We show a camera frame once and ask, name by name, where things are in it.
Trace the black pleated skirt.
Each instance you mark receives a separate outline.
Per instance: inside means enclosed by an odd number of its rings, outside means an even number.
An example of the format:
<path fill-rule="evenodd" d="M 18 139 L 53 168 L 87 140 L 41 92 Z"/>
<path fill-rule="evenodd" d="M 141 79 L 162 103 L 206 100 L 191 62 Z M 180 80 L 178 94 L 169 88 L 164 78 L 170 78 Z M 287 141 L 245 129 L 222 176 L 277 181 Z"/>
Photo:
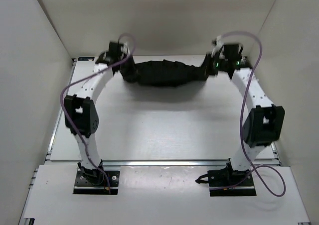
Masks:
<path fill-rule="evenodd" d="M 146 61 L 135 63 L 136 76 L 123 77 L 128 83 L 142 86 L 177 87 L 193 81 L 206 81 L 200 67 L 178 61 Z"/>

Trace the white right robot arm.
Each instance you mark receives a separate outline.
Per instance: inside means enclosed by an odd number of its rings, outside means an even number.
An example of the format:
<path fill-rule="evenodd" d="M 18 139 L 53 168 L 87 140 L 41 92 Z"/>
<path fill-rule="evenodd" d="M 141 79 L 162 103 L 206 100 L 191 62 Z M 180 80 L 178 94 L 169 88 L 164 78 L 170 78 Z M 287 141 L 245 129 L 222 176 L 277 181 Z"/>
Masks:
<path fill-rule="evenodd" d="M 243 97 L 241 146 L 229 160 L 231 168 L 223 173 L 225 183 L 232 186 L 241 180 L 241 172 L 249 170 L 258 155 L 279 139 L 285 116 L 284 108 L 275 105 L 266 96 L 253 67 L 242 56 L 242 50 L 243 46 L 239 43 L 222 44 L 214 41 L 212 52 L 205 59 L 208 74 L 227 73 Z"/>

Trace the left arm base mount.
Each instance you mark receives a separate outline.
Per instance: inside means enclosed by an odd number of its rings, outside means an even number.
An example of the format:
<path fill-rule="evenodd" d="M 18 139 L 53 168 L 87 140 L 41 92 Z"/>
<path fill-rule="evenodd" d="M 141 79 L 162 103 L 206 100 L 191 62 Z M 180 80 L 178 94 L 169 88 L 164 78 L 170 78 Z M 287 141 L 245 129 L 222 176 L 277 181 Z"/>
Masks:
<path fill-rule="evenodd" d="M 80 162 L 77 163 L 78 170 L 75 177 L 73 194 L 76 195 L 117 195 L 120 171 L 105 170 L 108 177 L 99 170 L 87 170 Z"/>

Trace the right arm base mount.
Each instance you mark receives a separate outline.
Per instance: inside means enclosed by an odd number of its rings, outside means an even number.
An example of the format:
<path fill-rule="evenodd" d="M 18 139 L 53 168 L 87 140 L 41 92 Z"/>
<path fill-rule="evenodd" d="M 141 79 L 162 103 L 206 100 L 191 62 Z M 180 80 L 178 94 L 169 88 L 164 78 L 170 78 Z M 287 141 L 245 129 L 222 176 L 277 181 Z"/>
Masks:
<path fill-rule="evenodd" d="M 257 195 L 250 169 L 233 170 L 230 162 L 226 164 L 225 168 L 208 170 L 195 182 L 208 184 L 211 197 L 252 197 Z"/>

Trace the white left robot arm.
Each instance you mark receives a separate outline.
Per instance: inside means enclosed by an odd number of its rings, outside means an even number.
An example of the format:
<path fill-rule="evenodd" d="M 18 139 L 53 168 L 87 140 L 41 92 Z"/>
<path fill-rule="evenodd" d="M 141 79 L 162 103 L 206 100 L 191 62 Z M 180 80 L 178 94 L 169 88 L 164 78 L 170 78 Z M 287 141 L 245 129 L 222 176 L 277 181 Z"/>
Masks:
<path fill-rule="evenodd" d="M 102 160 L 95 139 L 99 126 L 95 103 L 105 85 L 113 78 L 112 70 L 127 62 L 131 55 L 127 43 L 110 42 L 109 50 L 103 52 L 94 63 L 92 74 L 70 84 L 71 87 L 79 84 L 79 90 L 63 99 L 65 125 L 74 135 L 80 151 L 80 169 L 87 171 L 86 176 L 92 184 L 104 180 Z"/>

